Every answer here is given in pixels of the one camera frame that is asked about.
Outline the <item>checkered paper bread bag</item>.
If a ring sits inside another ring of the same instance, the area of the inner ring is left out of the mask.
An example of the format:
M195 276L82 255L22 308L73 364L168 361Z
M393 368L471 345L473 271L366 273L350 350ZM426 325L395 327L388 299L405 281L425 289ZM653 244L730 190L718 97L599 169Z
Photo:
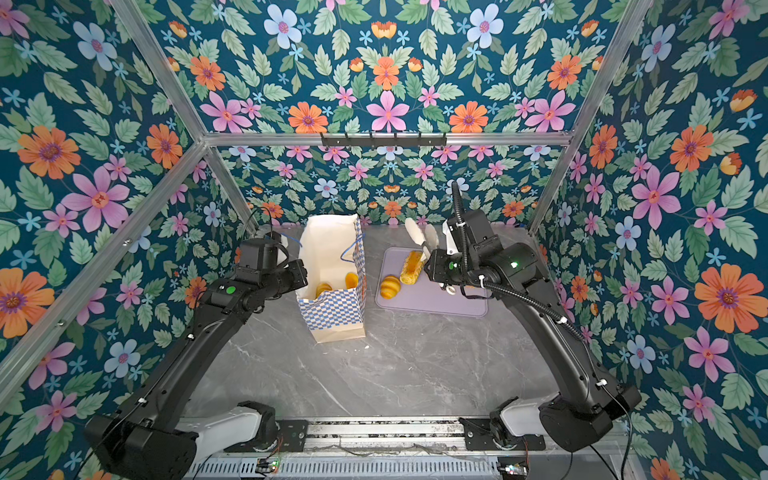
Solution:
M365 337L367 275L360 217L315 215L299 233L285 226L277 232L286 246L298 248L306 268L308 285L296 292L296 302L314 340L322 344ZM356 289L345 288L349 272L359 276ZM317 298L321 283L329 283L333 290Z

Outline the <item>long narrow striped bread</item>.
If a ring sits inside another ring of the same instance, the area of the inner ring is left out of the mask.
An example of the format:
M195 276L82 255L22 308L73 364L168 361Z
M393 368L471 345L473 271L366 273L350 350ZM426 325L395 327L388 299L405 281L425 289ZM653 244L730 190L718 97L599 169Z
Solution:
M331 292L333 287L329 283L321 283L316 288L316 297L319 298L323 293Z

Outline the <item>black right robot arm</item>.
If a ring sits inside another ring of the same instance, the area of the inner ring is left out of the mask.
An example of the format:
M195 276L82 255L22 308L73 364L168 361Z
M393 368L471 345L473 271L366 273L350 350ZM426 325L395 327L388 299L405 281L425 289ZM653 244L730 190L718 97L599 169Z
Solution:
M639 404L638 389L620 382L592 353L532 245L503 245L483 211L464 208L457 184L451 193L448 246L430 252L426 274L467 299L502 302L530 336L557 385L556 393L540 403L512 398L493 410L494 441L507 447L529 435L546 435L570 453L595 444Z

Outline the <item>yellow orange mango bread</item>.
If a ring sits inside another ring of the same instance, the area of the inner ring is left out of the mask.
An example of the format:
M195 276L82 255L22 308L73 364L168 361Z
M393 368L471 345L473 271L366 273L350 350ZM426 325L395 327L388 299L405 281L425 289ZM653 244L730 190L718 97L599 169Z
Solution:
M349 272L345 276L345 288L356 289L359 286L359 276L355 272Z

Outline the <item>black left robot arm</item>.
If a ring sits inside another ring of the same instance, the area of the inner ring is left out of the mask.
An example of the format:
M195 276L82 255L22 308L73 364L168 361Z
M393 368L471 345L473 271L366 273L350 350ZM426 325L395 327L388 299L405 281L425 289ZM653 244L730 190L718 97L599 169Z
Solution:
M178 424L202 377L228 341L269 300L307 284L276 232L246 240L233 273L195 300L192 320L146 381L111 415L98 414L84 436L103 469L126 479L181 479L207 454L202 436Z

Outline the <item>lavender plastic tray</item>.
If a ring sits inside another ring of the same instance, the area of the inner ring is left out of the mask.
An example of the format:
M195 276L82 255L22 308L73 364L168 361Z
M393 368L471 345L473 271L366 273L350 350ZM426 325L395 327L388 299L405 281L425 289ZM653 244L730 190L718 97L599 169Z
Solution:
M482 289L467 287L468 294L482 296L482 299L467 299L460 291L451 294L447 290L443 290L438 283L431 281L424 272L420 274L415 284L404 284L399 279L399 274L411 251L411 248L390 247L383 254L379 280L375 287L375 302L379 307L410 313L477 318L488 313L488 301L484 299L486 292ZM400 282L399 292L391 299L381 295L381 283L387 277L394 277Z

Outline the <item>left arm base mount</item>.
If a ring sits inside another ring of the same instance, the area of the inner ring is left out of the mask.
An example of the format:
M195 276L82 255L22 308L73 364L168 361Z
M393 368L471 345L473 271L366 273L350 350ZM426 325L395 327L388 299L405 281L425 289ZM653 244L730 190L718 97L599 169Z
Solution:
M237 404L261 415L255 436L246 442L236 443L226 449L229 453L302 452L308 431L307 420L278 419L274 407L256 401Z

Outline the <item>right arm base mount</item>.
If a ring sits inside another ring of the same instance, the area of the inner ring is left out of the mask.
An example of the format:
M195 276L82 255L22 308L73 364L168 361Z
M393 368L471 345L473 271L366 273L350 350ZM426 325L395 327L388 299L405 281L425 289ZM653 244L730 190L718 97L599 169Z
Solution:
M535 401L514 396L487 417L460 417L465 448L469 451L543 451L545 432Z

